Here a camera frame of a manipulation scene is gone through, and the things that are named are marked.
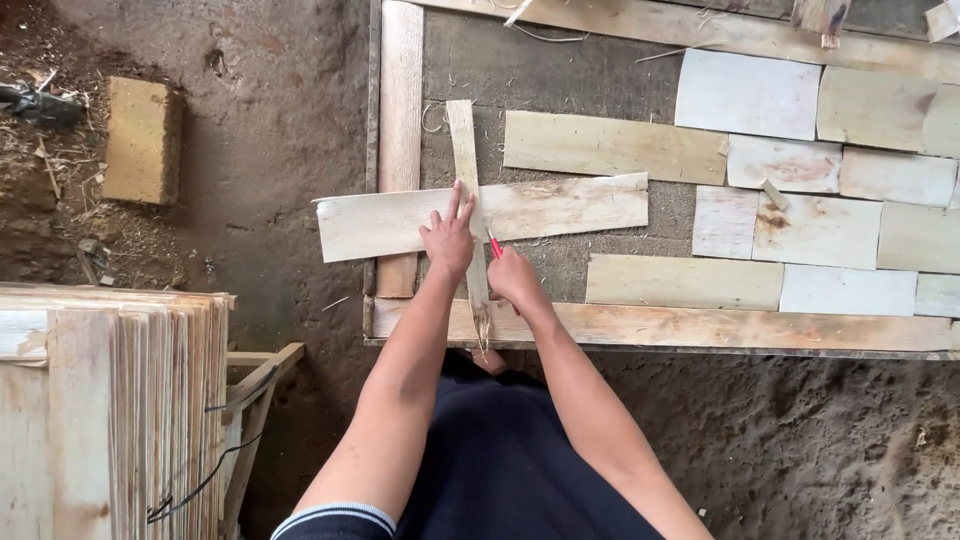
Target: hand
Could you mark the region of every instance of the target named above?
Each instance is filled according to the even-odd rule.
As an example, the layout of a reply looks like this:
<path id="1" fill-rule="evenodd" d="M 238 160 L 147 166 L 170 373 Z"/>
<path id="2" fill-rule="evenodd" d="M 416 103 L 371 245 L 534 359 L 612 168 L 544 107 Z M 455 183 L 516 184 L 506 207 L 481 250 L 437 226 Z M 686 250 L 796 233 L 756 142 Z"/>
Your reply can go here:
<path id="1" fill-rule="evenodd" d="M 476 240 L 470 233 L 470 217 L 473 215 L 473 207 L 476 206 L 472 193 L 467 197 L 464 212 L 457 216 L 462 190 L 463 185 L 458 180 L 450 193 L 446 219 L 441 219 L 440 213 L 433 210 L 430 212 L 432 226 L 429 229 L 420 226 L 423 247 L 430 258 L 430 269 L 437 268 L 447 272 L 454 284 L 459 283 L 467 273 L 467 267 L 473 260 L 473 242 Z"/>
<path id="2" fill-rule="evenodd" d="M 534 265 L 511 246 L 503 248 L 503 255 L 491 261 L 487 281 L 494 293 L 509 300 L 524 316 L 528 310 L 550 304 Z"/>

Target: wood veneer stack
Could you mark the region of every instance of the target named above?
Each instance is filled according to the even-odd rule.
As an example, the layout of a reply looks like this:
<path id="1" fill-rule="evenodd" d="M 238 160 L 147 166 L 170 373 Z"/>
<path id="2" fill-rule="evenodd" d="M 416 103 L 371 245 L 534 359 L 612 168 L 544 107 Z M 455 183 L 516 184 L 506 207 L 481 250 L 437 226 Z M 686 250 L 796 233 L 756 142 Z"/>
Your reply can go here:
<path id="1" fill-rule="evenodd" d="M 0 283 L 0 528 L 212 539 L 233 297 Z"/>

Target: black cable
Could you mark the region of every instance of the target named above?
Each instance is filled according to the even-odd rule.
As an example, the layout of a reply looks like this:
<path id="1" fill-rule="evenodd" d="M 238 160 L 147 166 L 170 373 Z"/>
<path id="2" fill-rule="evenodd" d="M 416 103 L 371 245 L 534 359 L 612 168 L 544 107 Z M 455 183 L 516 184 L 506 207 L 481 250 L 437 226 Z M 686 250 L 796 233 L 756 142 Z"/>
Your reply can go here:
<path id="1" fill-rule="evenodd" d="M 216 405 L 216 406 L 204 407 L 204 412 L 213 412 L 213 411 L 215 411 L 215 410 L 223 410 L 223 409 L 225 409 L 225 408 L 228 408 L 228 407 L 233 406 L 234 404 L 239 404 L 239 403 L 245 402 L 246 400 L 248 400 L 248 399 L 250 398 L 250 396 L 252 396 L 253 394 L 259 392 L 259 391 L 262 390 L 264 387 L 266 387 L 267 384 L 270 383 L 270 381 L 274 379 L 274 375 L 276 375 L 276 371 L 277 371 L 278 369 L 280 369 L 280 364 L 277 364 L 277 365 L 275 365 L 274 367 L 270 368 L 270 372 L 267 373 L 267 375 L 265 375 L 265 376 L 263 377 L 263 379 L 261 379 L 260 382 L 258 382 L 258 383 L 256 384 L 256 388 L 254 388 L 253 390 L 251 390 L 250 393 L 247 394 L 246 396 L 244 396 L 244 398 L 243 398 L 242 400 L 233 402 L 232 404 L 223 404 L 223 405 Z"/>
<path id="2" fill-rule="evenodd" d="M 206 477 L 206 479 L 204 479 L 204 481 L 200 482 L 200 485 L 197 486 L 197 489 L 193 490 L 193 491 L 190 493 L 190 495 L 187 495 L 182 501 L 180 501 L 179 503 L 177 503 L 176 506 L 170 508 L 170 509 L 167 510 L 166 512 L 163 512 L 162 514 L 157 515 L 157 513 L 158 513 L 160 510 L 162 510 L 164 507 L 166 507 L 168 504 L 170 504 L 170 502 L 173 501 L 173 497 L 171 497 L 166 503 L 164 503 L 163 505 L 161 505 L 160 508 L 154 510 L 154 511 L 151 512 L 150 514 L 147 514 L 147 525 L 149 525 L 149 524 L 151 524 L 151 523 L 158 522 L 158 521 L 162 520 L 163 518 L 166 518 L 166 517 L 170 516 L 171 514 L 173 514 L 174 512 L 176 512 L 177 510 L 180 510 L 181 508 L 183 508 L 183 507 L 184 507 L 187 503 L 189 503 L 194 497 L 200 495 L 200 492 L 201 492 L 201 491 L 204 491 L 204 488 L 206 487 L 207 484 L 210 483 L 211 480 L 213 480 L 213 477 L 217 476 L 217 471 L 219 471 L 219 470 L 220 470 L 220 466 L 224 464 L 224 459 L 227 458 L 227 454 L 229 454 L 229 453 L 231 453 L 231 452 L 236 452 L 236 451 L 241 450 L 241 449 L 243 449 L 243 448 L 245 448 L 245 447 L 247 447 L 247 446 L 250 446 L 250 444 L 252 444 L 252 442 L 255 441 L 256 439 L 260 438 L 260 435 L 262 435 L 262 434 L 263 434 L 263 431 L 261 431 L 260 433 L 258 433 L 258 434 L 256 435 L 256 437 L 254 437 L 254 438 L 252 438 L 251 440 L 243 443 L 243 444 L 240 445 L 240 446 L 235 446 L 235 447 L 233 447 L 233 448 L 228 448 L 228 449 L 224 450 L 224 452 L 223 452 L 222 454 L 220 454 L 220 459 L 217 461 L 217 466 L 213 468 L 213 472 L 210 473 L 210 475 L 209 475 L 208 477 Z"/>

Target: person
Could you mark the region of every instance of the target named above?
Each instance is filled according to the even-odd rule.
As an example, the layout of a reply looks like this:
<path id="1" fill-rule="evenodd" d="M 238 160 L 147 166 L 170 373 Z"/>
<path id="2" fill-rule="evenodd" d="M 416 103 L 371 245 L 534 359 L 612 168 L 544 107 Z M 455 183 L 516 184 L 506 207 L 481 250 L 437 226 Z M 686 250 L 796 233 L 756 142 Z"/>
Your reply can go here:
<path id="1" fill-rule="evenodd" d="M 474 363 L 446 349 L 476 241 L 461 190 L 420 227 L 430 268 L 273 540 L 710 539 L 513 248 L 488 280 L 530 327 L 549 391 L 494 351 Z"/>

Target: dirt ground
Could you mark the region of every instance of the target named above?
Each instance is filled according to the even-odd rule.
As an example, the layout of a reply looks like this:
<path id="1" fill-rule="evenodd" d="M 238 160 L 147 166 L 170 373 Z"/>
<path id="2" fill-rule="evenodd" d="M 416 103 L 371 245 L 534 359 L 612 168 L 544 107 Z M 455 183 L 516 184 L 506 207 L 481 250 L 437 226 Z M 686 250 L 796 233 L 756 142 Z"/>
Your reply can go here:
<path id="1" fill-rule="evenodd" d="M 0 0 L 0 82 L 56 68 L 54 87 L 89 94 L 90 123 L 55 134 L 0 117 L 0 278 L 84 282 L 76 242 L 113 225 L 120 234 L 108 244 L 114 253 L 106 254 L 108 268 L 97 268 L 98 277 L 238 295 L 230 331 L 242 350 L 305 341 L 308 357 L 277 390 L 241 516 L 248 539 L 269 538 L 343 433 L 376 355 L 360 337 L 362 264 L 323 264 L 310 204 L 363 189 L 369 6 L 55 4 Z M 759 14 L 783 12 L 773 0 L 739 4 Z M 893 21 L 874 26 L 917 33 L 920 23 L 903 22 L 902 3 L 854 2 L 866 4 L 877 6 L 872 16 Z M 852 24 L 871 23 L 861 17 Z M 586 47 L 602 55 L 607 42 L 591 40 Z M 96 180 L 83 189 L 103 158 L 104 80 L 118 74 L 168 81 L 186 95 L 180 200 L 171 209 L 105 205 Z M 430 92 L 429 82 L 425 88 Z M 478 117 L 492 115 L 478 105 Z M 61 152 L 64 161 L 53 167 L 65 187 L 59 205 L 34 155 L 40 134 L 52 155 L 76 152 Z M 424 144 L 431 148 L 428 139 Z M 77 162 L 81 156 L 89 161 Z M 652 224 L 655 196 L 651 186 Z M 657 225 L 661 246 L 680 242 L 671 235 L 672 217 Z M 610 240 L 614 249 L 622 241 Z M 690 504 L 706 510 L 718 539 L 960 536 L 960 368 L 591 357 Z"/>

